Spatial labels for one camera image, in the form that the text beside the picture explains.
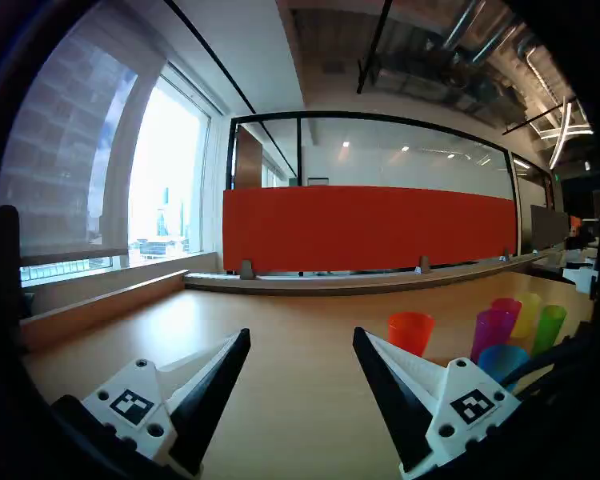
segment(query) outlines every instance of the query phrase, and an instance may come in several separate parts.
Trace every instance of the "wooden desk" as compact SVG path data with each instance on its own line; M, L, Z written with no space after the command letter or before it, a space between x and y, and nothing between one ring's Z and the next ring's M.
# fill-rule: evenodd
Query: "wooden desk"
M468 356L476 314L523 291L567 309L559 339L590 318L592 302L574 286L516 273L355 297L184 290L26 364L49 402L83 398L133 359L163 365L246 326L251 351L204 458L205 479L399 478L398 455L351 346L354 327L386 338L390 314L427 312L436 327L425 357Z

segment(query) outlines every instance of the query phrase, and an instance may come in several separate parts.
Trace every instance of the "orange cup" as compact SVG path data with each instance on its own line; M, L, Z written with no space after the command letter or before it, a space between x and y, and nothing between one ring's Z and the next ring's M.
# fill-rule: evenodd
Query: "orange cup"
M429 343L434 319L419 312L400 312L389 317L389 343L419 357Z

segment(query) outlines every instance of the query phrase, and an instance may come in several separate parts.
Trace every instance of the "plastic cup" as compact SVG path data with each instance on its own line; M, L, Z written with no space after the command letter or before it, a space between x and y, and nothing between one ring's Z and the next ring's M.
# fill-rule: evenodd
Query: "plastic cup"
M492 310L504 310L518 318L522 303L514 298L496 298L491 303Z
M514 329L515 316L504 310L486 310L478 314L475 323L474 345L471 348L471 361L478 363L480 354L493 345L506 343Z
M419 357L429 343L434 319L419 312L401 312L389 317L389 343Z
M522 303L522 308L518 314L518 320L515 322L514 331L511 332L511 336L526 338L531 335L531 331L534 328L542 299L540 295L532 294L531 292L516 295L515 299Z
M484 349L478 359L478 366L493 380L501 382L520 365L529 361L529 355L519 346L494 345ZM515 383L506 389L511 392Z
M566 310L560 305L547 305L542 309L538 330L535 334L534 348L531 349L531 357L541 354L554 345L565 317Z

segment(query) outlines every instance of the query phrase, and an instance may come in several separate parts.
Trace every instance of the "purple cup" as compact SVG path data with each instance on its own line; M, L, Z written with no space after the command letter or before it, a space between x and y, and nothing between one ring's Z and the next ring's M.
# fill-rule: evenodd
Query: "purple cup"
M485 348L506 343L514 329L516 315L504 310L486 310L478 314L475 323L474 346L471 361L478 364Z

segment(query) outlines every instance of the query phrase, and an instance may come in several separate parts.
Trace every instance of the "pink cup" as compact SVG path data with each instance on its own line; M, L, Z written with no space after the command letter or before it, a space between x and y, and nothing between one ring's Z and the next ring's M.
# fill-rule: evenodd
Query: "pink cup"
M511 331L514 329L515 317L516 315L511 312L493 309L478 314L470 357L473 363L478 364L478 359L484 349L505 344L509 340Z
M496 298L491 303L492 310L504 310L505 312L513 314L515 318L518 318L521 308L522 302L514 300L513 298Z

